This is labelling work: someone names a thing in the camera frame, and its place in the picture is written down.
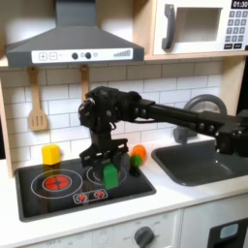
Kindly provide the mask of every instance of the stove control button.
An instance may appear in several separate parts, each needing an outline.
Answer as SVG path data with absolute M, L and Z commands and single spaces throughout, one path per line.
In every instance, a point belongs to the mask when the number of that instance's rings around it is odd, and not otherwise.
M 85 195 L 80 195 L 77 197 L 77 200 L 79 202 L 85 202 L 87 200 L 87 197 Z
M 85 196 L 79 196 L 78 199 L 83 202 L 85 200 Z
M 74 52 L 74 53 L 72 54 L 72 57 L 73 57 L 73 59 L 77 60 L 77 59 L 78 59 L 78 54 Z
M 105 193 L 103 191 L 97 191 L 94 195 L 96 198 L 102 198 L 105 195 Z
M 87 59 L 90 59 L 90 58 L 91 58 L 91 53 L 90 53 L 90 52 L 86 52 L 86 53 L 85 53 L 85 57 L 86 57 Z
M 149 227 L 143 227 L 136 231 L 135 241 L 137 245 L 146 247 L 154 239 L 154 232 Z

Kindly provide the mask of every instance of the microwave door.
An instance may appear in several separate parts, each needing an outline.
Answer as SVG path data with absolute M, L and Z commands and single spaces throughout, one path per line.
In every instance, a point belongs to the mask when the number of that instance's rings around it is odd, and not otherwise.
M 168 4 L 162 0 L 157 6 L 154 55 L 194 52 L 214 52 L 224 49 L 227 3 L 214 7 L 202 5 Z

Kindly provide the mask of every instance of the black faucet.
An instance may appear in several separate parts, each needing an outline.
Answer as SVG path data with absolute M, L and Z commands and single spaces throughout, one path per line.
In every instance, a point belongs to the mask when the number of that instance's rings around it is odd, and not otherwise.
M 202 103 L 202 102 L 210 102 L 215 104 L 219 110 L 220 113 L 222 114 L 228 114 L 227 111 L 227 107 L 224 104 L 224 102 L 213 95 L 200 95 L 197 96 L 193 99 L 191 99 L 184 107 L 184 109 L 192 109 L 195 105 Z M 173 130 L 173 136 L 174 136 L 174 140 L 177 143 L 181 143 L 181 144 L 186 144 L 188 141 L 188 138 L 192 138 L 192 137 L 196 137 L 198 134 L 196 132 L 190 131 L 187 128 L 182 128 L 177 126 L 174 130 Z

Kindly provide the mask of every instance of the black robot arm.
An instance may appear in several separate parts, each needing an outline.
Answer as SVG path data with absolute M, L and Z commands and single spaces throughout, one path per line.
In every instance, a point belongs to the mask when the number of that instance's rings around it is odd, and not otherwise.
M 180 108 L 157 105 L 144 100 L 136 92 L 98 87 L 86 95 L 86 101 L 78 110 L 80 124 L 91 132 L 92 145 L 80 154 L 82 163 L 104 162 L 119 159 L 128 151 L 126 139 L 111 139 L 115 123 L 168 122 L 214 137 L 216 150 L 224 154 L 237 153 L 248 157 L 248 117 L 222 115 L 209 111 L 192 112 Z

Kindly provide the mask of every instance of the stovetop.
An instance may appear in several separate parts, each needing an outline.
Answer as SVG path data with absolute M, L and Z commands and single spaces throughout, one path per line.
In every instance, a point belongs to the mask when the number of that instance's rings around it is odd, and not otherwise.
M 21 168 L 15 172 L 19 218 L 23 222 L 81 211 L 156 193 L 140 170 L 130 170 L 124 158 L 119 186 L 106 190 L 91 167 L 80 159 L 63 161 L 53 167 Z

